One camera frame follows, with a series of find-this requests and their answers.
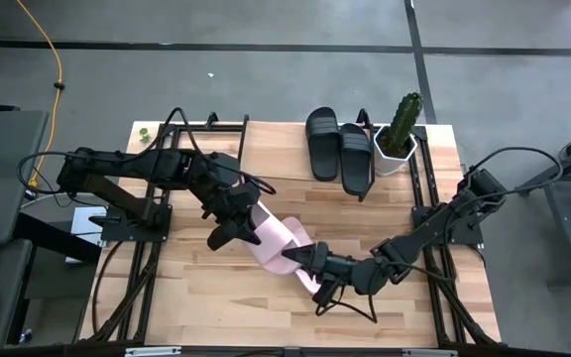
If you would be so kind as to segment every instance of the wooden tabletop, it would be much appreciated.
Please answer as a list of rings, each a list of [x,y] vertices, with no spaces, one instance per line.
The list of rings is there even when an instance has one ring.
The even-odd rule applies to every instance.
[[[135,122],[127,151],[139,152],[141,128],[154,135],[160,123]],[[426,126],[437,189],[448,201],[462,177],[453,129]],[[198,133],[202,151],[237,155],[240,134]],[[189,148],[182,136],[180,145]],[[416,151],[421,182],[421,152]],[[302,123],[248,123],[242,170],[265,178],[278,191],[262,195],[262,202],[278,218],[293,216],[314,241],[327,241],[337,254],[364,258],[369,249],[387,237],[410,230],[414,206],[408,167],[387,178],[377,178],[365,201],[347,195],[337,182],[313,179]],[[146,183],[121,179],[121,186],[144,195]],[[428,192],[423,189],[425,201]],[[426,277],[412,272],[397,286],[387,284],[374,298],[379,323],[336,306],[321,317],[295,276],[276,276],[255,263],[246,247],[233,240],[213,252],[206,238],[215,227],[212,218],[202,220],[199,201],[187,191],[171,194],[173,221],[170,239],[160,257],[147,344],[319,346],[319,347],[434,347],[436,339]],[[103,277],[98,297],[102,323],[125,293],[134,245],[119,248]],[[99,267],[109,248],[101,255]],[[473,317],[494,339],[500,334],[483,264],[466,247],[452,247],[458,279],[457,291]],[[423,267],[423,259],[416,263]],[[368,311],[366,297],[347,289],[343,299]],[[444,318],[453,338],[450,309],[442,298]],[[139,311],[140,302],[136,302]],[[132,329],[138,313],[132,316]],[[91,335],[88,306],[81,338]]]

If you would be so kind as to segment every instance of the orange cable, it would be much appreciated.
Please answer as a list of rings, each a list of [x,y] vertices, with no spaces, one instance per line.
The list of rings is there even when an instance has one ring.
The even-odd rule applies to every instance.
[[[62,68],[62,65],[60,64],[60,57],[58,56],[57,49],[55,49],[55,45],[53,45],[52,40],[50,40],[50,37],[48,36],[48,34],[46,34],[46,32],[41,27],[39,22],[35,19],[34,16],[32,16],[32,14],[28,10],[28,8],[26,8],[26,6],[24,6],[24,4],[21,2],[21,0],[17,0],[17,3],[19,4],[19,6],[21,6],[21,8],[26,13],[26,15],[28,15],[30,20],[32,20],[32,22],[35,23],[35,26],[37,27],[37,29],[39,29],[41,34],[44,36],[44,38],[48,42],[48,45],[50,45],[50,48],[52,49],[53,54],[55,54],[55,58],[57,59],[57,66],[58,66],[58,81],[57,81],[57,83],[55,83],[55,86],[57,86],[57,85],[61,86],[63,83],[63,81],[62,81],[62,79],[63,79],[63,68]],[[60,102],[61,93],[62,93],[62,87],[61,88],[58,87],[57,88],[57,96],[55,97],[55,104],[52,107],[52,124],[51,124],[52,128],[50,130],[50,138],[48,139],[48,144],[46,145],[46,151],[48,151],[52,147],[52,142],[53,142],[53,139],[55,138],[55,131],[57,130],[58,103]],[[34,171],[33,175],[30,177],[30,182],[29,182],[30,186],[32,186],[32,187],[39,186],[39,182],[37,181],[37,176],[39,175],[39,170],[41,169],[41,166],[43,164],[44,164],[44,156],[40,156],[39,157],[39,163],[37,164],[37,169]]]

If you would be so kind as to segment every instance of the gray floor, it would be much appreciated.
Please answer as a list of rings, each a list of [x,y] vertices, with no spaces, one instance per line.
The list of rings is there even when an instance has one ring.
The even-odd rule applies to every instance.
[[[27,4],[60,40],[411,45],[400,0]],[[414,5],[424,46],[571,48],[570,0],[414,0]],[[0,38],[39,37],[14,2],[0,0]],[[376,122],[388,122],[400,98],[418,89],[411,54],[68,50],[60,55],[66,90],[55,150],[123,149],[134,120],[162,120],[176,105],[194,120],[216,111],[223,118],[248,113],[258,120],[301,121],[315,107],[329,105],[344,121],[365,107]],[[426,56],[425,63],[437,122],[454,126],[465,164],[505,145],[556,153],[571,140],[571,57]],[[55,79],[49,51],[0,49],[0,103],[50,110]],[[532,154],[512,154],[495,158],[488,168],[514,186],[547,165]],[[57,161],[45,166],[51,181],[57,168]],[[52,202],[41,205],[35,214],[57,214]],[[482,227],[504,341],[571,352],[571,290],[550,293],[545,287],[546,280],[570,272],[571,261],[542,194],[510,198]],[[73,319],[64,316],[72,315],[72,304],[47,300],[36,335],[65,331],[60,322]],[[70,338],[59,336],[37,340]]]

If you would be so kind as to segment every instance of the green cactus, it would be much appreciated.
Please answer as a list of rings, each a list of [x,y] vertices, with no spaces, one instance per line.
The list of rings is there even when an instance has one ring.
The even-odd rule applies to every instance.
[[[406,140],[422,110],[422,95],[410,93],[405,96],[396,110],[392,126],[379,139],[378,145],[389,157],[404,158],[408,154]]]

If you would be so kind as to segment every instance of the white pot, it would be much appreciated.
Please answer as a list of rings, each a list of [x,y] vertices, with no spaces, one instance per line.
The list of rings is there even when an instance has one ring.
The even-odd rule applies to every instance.
[[[409,135],[409,139],[411,141],[411,150],[409,150],[408,155],[406,158],[399,159],[388,157],[387,155],[383,154],[381,148],[378,146],[378,136],[381,134],[385,129],[389,128],[389,125],[385,125],[378,130],[376,135],[374,136],[374,145],[376,146],[376,150],[374,152],[374,163],[376,164],[376,175],[379,177],[385,177],[391,175],[398,171],[404,163],[406,163],[411,155],[415,152],[415,148],[417,148],[417,144],[415,143],[415,138],[413,138],[413,134]]]

